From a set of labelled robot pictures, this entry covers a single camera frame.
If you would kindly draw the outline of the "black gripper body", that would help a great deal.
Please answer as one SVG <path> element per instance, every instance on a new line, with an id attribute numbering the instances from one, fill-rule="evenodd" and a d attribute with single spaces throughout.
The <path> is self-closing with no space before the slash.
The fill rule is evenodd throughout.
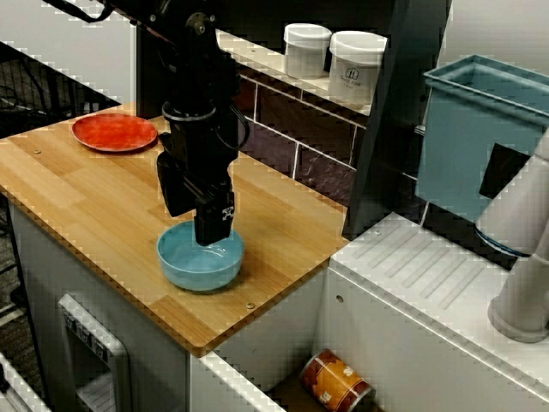
<path id="1" fill-rule="evenodd" d="M 232 112 L 209 117 L 183 117 L 165 113 L 170 132 L 160 136 L 166 151 L 184 170 L 185 186 L 207 201 L 232 191 L 228 167 L 237 158 L 238 118 Z"/>

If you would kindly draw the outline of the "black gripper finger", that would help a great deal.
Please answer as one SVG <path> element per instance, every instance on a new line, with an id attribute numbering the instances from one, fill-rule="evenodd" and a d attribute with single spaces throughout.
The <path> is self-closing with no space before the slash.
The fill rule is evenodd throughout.
<path id="1" fill-rule="evenodd" d="M 185 186 L 182 167 L 166 151 L 157 157 L 157 173 L 166 208 L 172 217 L 196 208 L 196 196 Z"/>
<path id="2" fill-rule="evenodd" d="M 197 201 L 194 217 L 197 243 L 207 246 L 227 238 L 232 230 L 234 213 L 232 191 L 223 191 L 219 196 L 207 201 Z"/>

